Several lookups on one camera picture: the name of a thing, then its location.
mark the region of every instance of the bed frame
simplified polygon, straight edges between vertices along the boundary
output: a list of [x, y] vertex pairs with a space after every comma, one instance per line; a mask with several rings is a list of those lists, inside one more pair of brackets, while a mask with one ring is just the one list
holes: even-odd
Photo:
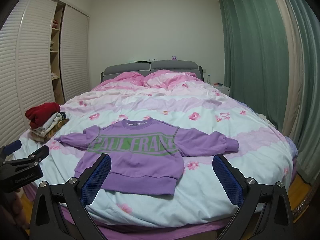
[[105, 80], [115, 78], [121, 73], [135, 71], [143, 76], [154, 73], [160, 69], [166, 69], [177, 72], [195, 73], [198, 79], [204, 81], [203, 69], [193, 61], [185, 60], [159, 60], [153, 62], [136, 62], [107, 67], [100, 75], [100, 83]]

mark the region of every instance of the white nightstand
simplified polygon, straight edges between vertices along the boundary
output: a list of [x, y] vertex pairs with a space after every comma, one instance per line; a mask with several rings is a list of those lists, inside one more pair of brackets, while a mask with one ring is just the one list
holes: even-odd
[[215, 85], [212, 85], [214, 88], [220, 90], [220, 92], [222, 94], [225, 94], [227, 96], [229, 96], [229, 93], [230, 93], [230, 88], [226, 87], [226, 86], [215, 86]]

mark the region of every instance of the sweatshirt sleeve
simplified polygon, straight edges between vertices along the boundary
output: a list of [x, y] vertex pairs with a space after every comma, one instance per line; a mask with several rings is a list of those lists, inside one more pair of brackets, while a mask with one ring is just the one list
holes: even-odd
[[174, 143], [183, 157], [213, 156], [224, 152], [237, 152], [239, 144], [219, 132], [206, 134], [195, 128], [178, 128]]
[[55, 138], [55, 141], [68, 144], [72, 147], [86, 150], [90, 143], [99, 135], [100, 127], [93, 125], [84, 129], [83, 133], [73, 132], [68, 135], [61, 135]]

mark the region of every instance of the purple sweatshirt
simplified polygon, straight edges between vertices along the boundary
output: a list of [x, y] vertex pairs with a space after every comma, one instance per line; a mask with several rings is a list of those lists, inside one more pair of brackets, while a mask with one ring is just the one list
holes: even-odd
[[239, 148], [236, 140], [219, 132], [206, 134], [152, 118], [123, 119], [105, 128], [94, 125], [55, 140], [86, 150], [75, 168], [76, 177], [106, 153], [112, 164], [101, 188], [145, 195], [174, 194], [184, 170], [182, 157], [213, 156]]

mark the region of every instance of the wooden shelf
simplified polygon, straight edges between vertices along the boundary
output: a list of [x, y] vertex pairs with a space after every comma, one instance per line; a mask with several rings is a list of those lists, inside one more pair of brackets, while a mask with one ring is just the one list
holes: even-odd
[[57, 28], [52, 28], [51, 31], [51, 47], [53, 51], [50, 51], [50, 64], [51, 64], [51, 72], [55, 73], [58, 77], [52, 79], [52, 88], [54, 99], [56, 103], [59, 105], [64, 104], [63, 90], [61, 85], [60, 78], [60, 62], [59, 62], [59, 36], [60, 36], [60, 28], [61, 28], [61, 19], [62, 13], [64, 9], [64, 4], [57, 4], [56, 11], [54, 14], [54, 20], [58, 22]]

